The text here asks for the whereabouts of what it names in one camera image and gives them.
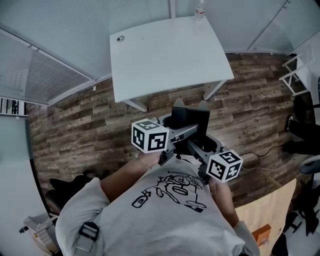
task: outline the person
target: person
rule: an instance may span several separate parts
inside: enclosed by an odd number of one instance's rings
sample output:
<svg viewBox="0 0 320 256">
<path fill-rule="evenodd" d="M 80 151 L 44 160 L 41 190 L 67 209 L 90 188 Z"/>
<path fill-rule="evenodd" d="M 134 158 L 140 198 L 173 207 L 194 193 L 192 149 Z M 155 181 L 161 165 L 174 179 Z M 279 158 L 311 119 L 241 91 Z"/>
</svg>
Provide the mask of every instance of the person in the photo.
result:
<svg viewBox="0 0 320 256">
<path fill-rule="evenodd" d="M 320 154 L 320 125 L 294 121 L 293 115 L 290 114 L 286 119 L 284 131 L 303 139 L 303 141 L 288 141 L 282 147 L 284 152 L 314 156 Z"/>
<path fill-rule="evenodd" d="M 136 154 L 66 203 L 56 223 L 63 255 L 260 255 L 228 184 L 203 185 L 195 166 L 175 157 L 160 167 L 160 154 Z M 85 222 L 94 222 L 99 233 L 90 253 L 80 254 Z"/>
</svg>

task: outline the table leg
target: table leg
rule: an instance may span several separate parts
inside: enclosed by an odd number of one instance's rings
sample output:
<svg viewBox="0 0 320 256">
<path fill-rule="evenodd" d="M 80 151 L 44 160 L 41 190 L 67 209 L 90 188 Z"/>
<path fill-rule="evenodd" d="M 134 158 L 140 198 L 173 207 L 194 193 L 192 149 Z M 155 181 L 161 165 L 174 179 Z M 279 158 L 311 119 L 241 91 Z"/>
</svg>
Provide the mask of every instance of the table leg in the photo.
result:
<svg viewBox="0 0 320 256">
<path fill-rule="evenodd" d="M 203 99 L 209 99 L 227 80 L 221 80 L 216 82 L 211 82 L 210 88 L 203 95 Z"/>
<path fill-rule="evenodd" d="M 148 109 L 145 105 L 143 105 L 141 102 L 139 102 L 138 100 L 134 99 L 127 99 L 123 101 L 124 103 L 130 105 L 131 107 L 134 107 L 142 112 L 147 112 Z"/>
</svg>

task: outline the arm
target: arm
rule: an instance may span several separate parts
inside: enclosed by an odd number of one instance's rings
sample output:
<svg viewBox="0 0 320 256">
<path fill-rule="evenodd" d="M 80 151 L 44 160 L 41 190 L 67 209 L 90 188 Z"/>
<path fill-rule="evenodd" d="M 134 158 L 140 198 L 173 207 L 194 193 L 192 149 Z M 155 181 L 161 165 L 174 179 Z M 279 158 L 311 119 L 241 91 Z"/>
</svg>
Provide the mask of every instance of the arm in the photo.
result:
<svg viewBox="0 0 320 256">
<path fill-rule="evenodd" d="M 151 168 L 159 162 L 160 152 L 139 153 L 140 161 Z M 118 171 L 101 180 L 101 188 L 110 202 L 131 188 L 147 172 L 135 158 L 127 162 Z"/>
<path fill-rule="evenodd" d="M 139 154 L 141 162 L 152 167 L 159 161 L 161 152 Z M 75 194 L 63 207 L 55 232 L 63 255 L 73 255 L 79 229 L 85 222 L 96 222 L 96 217 L 112 201 L 128 190 L 147 170 L 133 159 L 112 175 L 99 180 L 94 178 Z"/>
<path fill-rule="evenodd" d="M 242 253 L 249 256 L 259 256 L 260 250 L 256 240 L 246 224 L 243 221 L 239 221 L 228 183 L 222 183 L 211 178 L 209 180 L 209 187 L 212 198 L 222 216 L 231 225 L 236 235 L 245 242 Z"/>
<path fill-rule="evenodd" d="M 235 227 L 239 222 L 239 218 L 232 200 L 232 193 L 228 183 L 222 183 L 211 178 L 209 180 L 209 187 L 211 190 L 211 196 L 223 217 L 231 227 Z"/>
</svg>

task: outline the laminate flooring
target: laminate flooring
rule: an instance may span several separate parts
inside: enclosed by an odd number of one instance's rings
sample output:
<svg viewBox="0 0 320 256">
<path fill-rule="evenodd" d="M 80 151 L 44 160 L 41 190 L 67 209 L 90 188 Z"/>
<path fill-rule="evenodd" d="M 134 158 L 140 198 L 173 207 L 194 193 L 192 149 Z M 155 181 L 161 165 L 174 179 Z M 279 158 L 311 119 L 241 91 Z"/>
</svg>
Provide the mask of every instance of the laminate flooring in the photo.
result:
<svg viewBox="0 0 320 256">
<path fill-rule="evenodd" d="M 301 182 L 310 178 L 298 172 L 307 156 L 290 155 L 280 147 L 293 138 L 284 126 L 287 115 L 293 113 L 294 98 L 278 80 L 286 72 L 282 64 L 288 56 L 255 53 L 227 54 L 227 58 L 234 79 L 206 101 L 210 109 L 207 133 L 244 159 L 246 169 L 230 182 L 235 205 L 252 202 L 294 178 L 298 193 Z M 34 165 L 42 192 L 52 189 L 50 178 L 71 181 L 85 170 L 94 170 L 99 177 L 117 171 L 137 151 L 131 145 L 132 122 L 170 113 L 177 98 L 187 106 L 197 106 L 208 87 L 199 84 L 141 97 L 148 107 L 145 113 L 115 103 L 111 79 L 97 84 L 96 91 L 88 88 L 53 106 L 29 104 Z M 308 94 L 303 97 L 309 102 Z M 312 121 L 310 112 L 307 118 Z M 250 153 L 264 155 L 269 150 L 263 157 Z M 47 203 L 53 212 L 58 211 Z"/>
</svg>

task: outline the cable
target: cable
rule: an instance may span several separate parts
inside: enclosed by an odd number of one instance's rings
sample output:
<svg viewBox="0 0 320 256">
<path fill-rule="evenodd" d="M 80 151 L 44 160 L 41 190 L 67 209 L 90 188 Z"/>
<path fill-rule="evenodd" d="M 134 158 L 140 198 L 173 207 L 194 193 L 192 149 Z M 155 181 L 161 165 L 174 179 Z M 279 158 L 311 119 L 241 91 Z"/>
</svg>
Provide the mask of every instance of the cable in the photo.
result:
<svg viewBox="0 0 320 256">
<path fill-rule="evenodd" d="M 284 165 L 282 165 L 280 168 L 278 169 L 267 169 L 267 168 L 262 168 L 262 167 L 254 167 L 254 168 L 250 168 L 250 169 L 246 169 L 243 166 L 241 166 L 241 168 L 245 169 L 246 171 L 250 171 L 250 170 L 254 170 L 254 169 L 263 169 L 263 170 L 267 170 L 267 171 L 279 171 L 281 170 L 283 167 L 286 166 L 287 163 L 289 163 L 289 161 L 294 157 L 295 155 L 291 156 L 290 159 L 288 161 L 286 161 L 284 163 Z"/>
<path fill-rule="evenodd" d="M 279 148 L 279 147 L 282 147 L 282 145 L 281 145 L 281 146 L 273 146 L 273 147 L 271 147 L 271 148 L 267 151 L 267 153 L 265 153 L 265 154 L 263 154 L 263 155 L 259 155 L 259 154 L 255 153 L 255 152 L 249 151 L 249 152 L 247 152 L 247 153 L 241 154 L 240 157 L 243 156 L 243 155 L 246 155 L 246 154 L 250 154 L 250 153 L 251 153 L 251 154 L 255 154 L 258 158 L 262 158 L 262 157 L 265 157 L 272 149 L 274 149 L 274 148 Z"/>
</svg>

